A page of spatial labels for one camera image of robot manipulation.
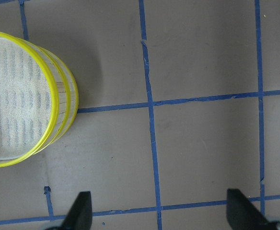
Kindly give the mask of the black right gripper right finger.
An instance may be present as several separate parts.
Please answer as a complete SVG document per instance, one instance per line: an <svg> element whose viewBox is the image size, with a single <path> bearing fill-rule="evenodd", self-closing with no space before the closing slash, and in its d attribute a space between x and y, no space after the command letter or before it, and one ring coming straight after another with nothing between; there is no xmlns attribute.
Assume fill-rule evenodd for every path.
<svg viewBox="0 0 280 230"><path fill-rule="evenodd" d="M239 189L227 189L227 222L233 230L269 230L269 221Z"/></svg>

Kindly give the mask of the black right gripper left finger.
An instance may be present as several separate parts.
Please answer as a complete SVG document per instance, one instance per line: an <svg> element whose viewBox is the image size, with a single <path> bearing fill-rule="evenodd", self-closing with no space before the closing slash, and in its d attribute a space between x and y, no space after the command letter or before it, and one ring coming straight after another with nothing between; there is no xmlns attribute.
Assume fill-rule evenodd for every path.
<svg viewBox="0 0 280 230"><path fill-rule="evenodd" d="M62 222L61 230L89 230L92 226L91 192L79 192L76 200Z"/></svg>

